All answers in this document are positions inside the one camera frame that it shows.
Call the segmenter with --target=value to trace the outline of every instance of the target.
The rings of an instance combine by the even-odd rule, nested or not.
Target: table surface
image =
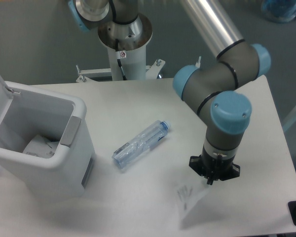
[[[188,166],[202,150],[206,126],[175,94],[171,79],[40,85],[81,97],[97,154],[85,194],[38,202],[0,166],[0,237],[252,236],[296,232],[287,203],[296,173],[264,76],[238,89],[251,101],[251,123],[237,152],[239,178],[215,181],[181,221],[176,186],[203,179]],[[165,139],[120,172],[113,152],[155,120],[169,120]]]

